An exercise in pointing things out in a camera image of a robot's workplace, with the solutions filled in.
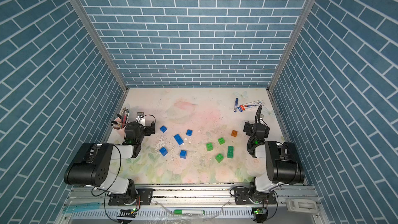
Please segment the long blue lego brick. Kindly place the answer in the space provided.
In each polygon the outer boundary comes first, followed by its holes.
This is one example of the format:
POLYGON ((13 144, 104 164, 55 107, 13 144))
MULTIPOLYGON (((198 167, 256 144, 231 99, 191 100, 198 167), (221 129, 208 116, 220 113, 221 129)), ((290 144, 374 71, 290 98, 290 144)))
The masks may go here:
POLYGON ((182 145, 184 143, 183 139, 179 134, 174 135, 174 139, 177 142, 178 145, 182 145))

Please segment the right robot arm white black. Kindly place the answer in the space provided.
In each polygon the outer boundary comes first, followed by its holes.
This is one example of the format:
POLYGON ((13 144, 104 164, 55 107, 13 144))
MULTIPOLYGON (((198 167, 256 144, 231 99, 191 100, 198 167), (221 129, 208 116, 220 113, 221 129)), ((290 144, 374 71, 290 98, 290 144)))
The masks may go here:
POLYGON ((256 111, 254 123, 246 122, 244 132, 249 136, 247 151, 257 159, 264 159, 266 171, 253 179, 249 186, 249 199, 265 202, 273 191, 283 185, 304 183, 305 170, 296 145, 290 142, 267 141, 270 127, 261 117, 262 106, 256 111))

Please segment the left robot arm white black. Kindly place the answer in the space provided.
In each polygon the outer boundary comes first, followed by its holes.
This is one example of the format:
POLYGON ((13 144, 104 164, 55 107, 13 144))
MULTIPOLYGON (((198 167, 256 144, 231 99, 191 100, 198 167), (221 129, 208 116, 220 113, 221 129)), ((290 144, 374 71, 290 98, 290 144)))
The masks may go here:
POLYGON ((102 190, 109 196, 110 206, 150 205, 152 189, 136 189, 132 179, 119 176, 109 170, 113 160, 122 161, 138 157, 145 136, 155 134, 155 121, 144 126, 144 117, 128 123, 124 128, 122 144, 84 143, 64 174, 68 185, 90 186, 102 190))

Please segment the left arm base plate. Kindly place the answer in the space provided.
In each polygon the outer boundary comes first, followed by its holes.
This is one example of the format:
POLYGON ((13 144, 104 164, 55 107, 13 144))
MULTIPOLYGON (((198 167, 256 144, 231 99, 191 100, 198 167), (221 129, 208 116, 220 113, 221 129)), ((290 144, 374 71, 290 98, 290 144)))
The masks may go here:
POLYGON ((129 206, 129 205, 150 205, 153 196, 153 189, 135 189, 135 191, 130 194, 129 192, 125 194, 110 194, 108 205, 110 206, 129 206))

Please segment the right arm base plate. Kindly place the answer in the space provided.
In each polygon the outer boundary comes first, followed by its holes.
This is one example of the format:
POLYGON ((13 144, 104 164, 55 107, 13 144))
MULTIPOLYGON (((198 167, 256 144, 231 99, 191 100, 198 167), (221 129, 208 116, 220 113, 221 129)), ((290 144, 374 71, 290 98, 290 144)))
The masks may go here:
POLYGON ((234 198, 237 205, 277 203, 276 197, 272 193, 252 192, 249 188, 241 186, 231 188, 230 195, 234 198))

